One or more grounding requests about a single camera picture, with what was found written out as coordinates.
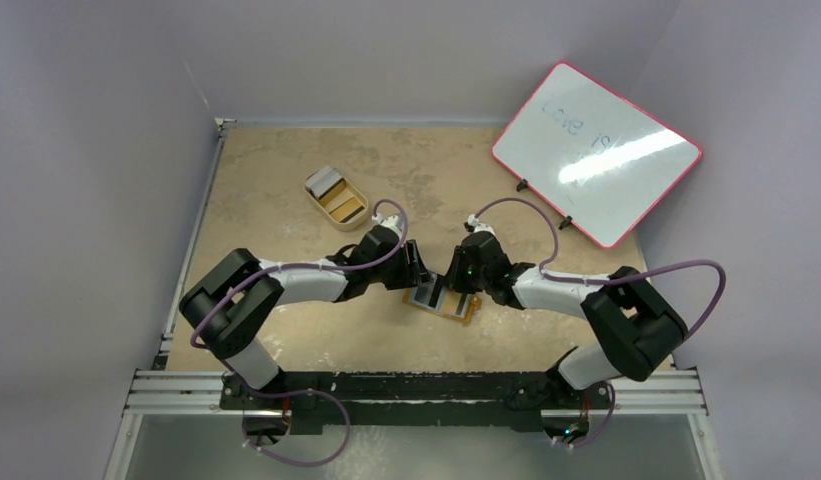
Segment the orange leather card holder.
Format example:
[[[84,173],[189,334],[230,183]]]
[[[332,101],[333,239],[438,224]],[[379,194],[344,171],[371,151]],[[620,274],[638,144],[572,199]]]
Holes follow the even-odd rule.
[[[402,302],[429,314],[469,324],[474,314],[482,307],[482,300],[475,294],[464,294],[451,290],[443,275],[430,272],[425,283],[408,288]]]

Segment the gold card with black stripe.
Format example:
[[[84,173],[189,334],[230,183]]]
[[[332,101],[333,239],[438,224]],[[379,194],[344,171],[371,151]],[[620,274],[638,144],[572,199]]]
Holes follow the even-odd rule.
[[[440,311],[449,317],[467,320],[472,316],[476,300],[474,295],[446,291],[442,296]]]

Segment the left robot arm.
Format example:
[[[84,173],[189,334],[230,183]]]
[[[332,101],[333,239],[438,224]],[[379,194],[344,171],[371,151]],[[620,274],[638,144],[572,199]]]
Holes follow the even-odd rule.
[[[238,375],[258,408],[283,399],[281,367],[258,339],[278,306],[339,303],[361,296],[372,284],[403,290],[431,280],[414,240],[394,227],[374,226],[362,239],[315,262],[281,264],[237,248],[179,301],[196,342]]]

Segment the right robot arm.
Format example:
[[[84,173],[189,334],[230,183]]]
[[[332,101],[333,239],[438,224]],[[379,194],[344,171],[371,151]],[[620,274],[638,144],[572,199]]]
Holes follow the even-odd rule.
[[[624,377],[643,382],[689,335],[686,322],[638,270],[578,277],[512,262],[497,237],[477,230],[454,248],[446,281],[453,291],[484,292],[501,306],[585,320],[595,343],[565,354],[548,371],[547,392],[562,407],[587,388]]]

